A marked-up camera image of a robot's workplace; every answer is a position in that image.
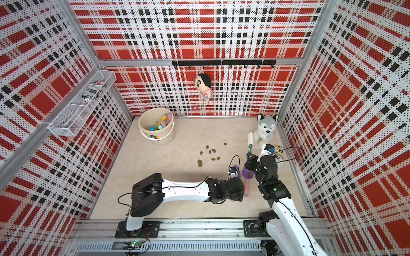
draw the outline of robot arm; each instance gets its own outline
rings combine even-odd
[[[227,181],[206,178],[200,182],[175,182],[162,179],[160,173],[154,173],[132,187],[126,231],[141,229],[144,216],[151,214],[161,203],[194,200],[217,204],[226,199],[241,202],[243,195],[244,184],[238,178]]]
[[[271,236],[286,256],[326,256],[300,217],[286,186],[278,180],[278,167],[283,159],[275,154],[274,146],[263,144],[259,157],[249,151],[246,159],[245,168],[255,173],[259,191],[272,207],[259,213],[260,231]]]
[[[273,210],[259,214],[258,225],[286,256],[326,256],[300,217],[290,198],[273,203]]]

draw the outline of bucket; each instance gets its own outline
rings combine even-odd
[[[155,108],[146,111],[138,118],[138,128],[142,136],[146,139],[155,142],[159,145],[169,143],[175,136],[174,130],[174,115],[171,116],[171,121],[161,130],[150,131],[150,127],[155,126],[155,122],[161,120],[165,115],[171,113],[166,108]]]

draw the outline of beige floor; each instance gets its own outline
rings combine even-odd
[[[153,173],[162,173],[163,179],[172,181],[202,181],[206,176],[226,179],[231,158],[238,154],[242,170],[248,143],[246,135],[254,131],[256,118],[193,118],[176,119],[176,134],[167,145],[156,145],[142,137],[135,119],[121,147],[119,155],[108,176],[90,219],[123,219],[128,208],[117,202],[118,196],[131,192],[132,185]],[[278,132],[275,132],[275,145],[282,145]],[[208,153],[206,146],[217,150]],[[253,153],[259,155],[260,147],[254,146]],[[219,161],[211,158],[220,157]],[[203,166],[198,167],[198,159]],[[301,196],[296,187],[289,162],[279,169],[279,179],[286,185],[295,201],[301,216],[306,216]],[[131,203],[130,195],[121,198]],[[262,198],[255,178],[250,180],[249,196],[242,202],[227,200],[217,205],[209,202],[175,201],[161,204],[150,218],[176,217],[255,217],[258,213],[268,211],[269,205]]]

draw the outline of white and black plush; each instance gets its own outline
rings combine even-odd
[[[257,129],[253,133],[254,143],[257,143],[259,139],[259,145],[270,144],[273,139],[273,132],[278,125],[278,115],[275,116],[264,116],[259,114],[257,116]]]

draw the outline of perforated wall panel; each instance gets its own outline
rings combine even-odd
[[[296,66],[110,67],[116,86],[134,116],[166,107],[175,115],[257,115],[276,113]],[[205,100],[194,85],[197,74],[212,80],[214,97]]]
[[[0,255],[59,255],[130,125],[111,92],[76,137],[49,136],[0,194]]]
[[[339,1],[283,122],[344,255],[410,254],[409,25],[408,0]]]
[[[93,68],[56,1],[0,5],[0,165]]]
[[[301,57],[324,0],[69,0],[102,59]]]

